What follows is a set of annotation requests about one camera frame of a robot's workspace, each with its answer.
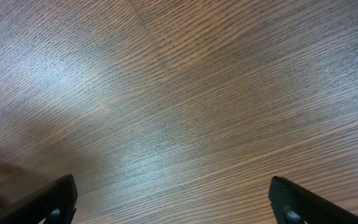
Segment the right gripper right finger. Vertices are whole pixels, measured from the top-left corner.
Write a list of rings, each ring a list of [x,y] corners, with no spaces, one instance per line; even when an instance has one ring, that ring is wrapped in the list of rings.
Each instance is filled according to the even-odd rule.
[[[358,224],[357,215],[284,177],[272,177],[268,199],[278,224]]]

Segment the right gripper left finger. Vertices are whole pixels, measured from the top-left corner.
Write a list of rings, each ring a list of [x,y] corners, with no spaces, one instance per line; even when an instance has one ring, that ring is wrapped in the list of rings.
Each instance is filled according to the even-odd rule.
[[[64,175],[8,207],[0,209],[0,224],[71,224],[78,192],[74,177]]]

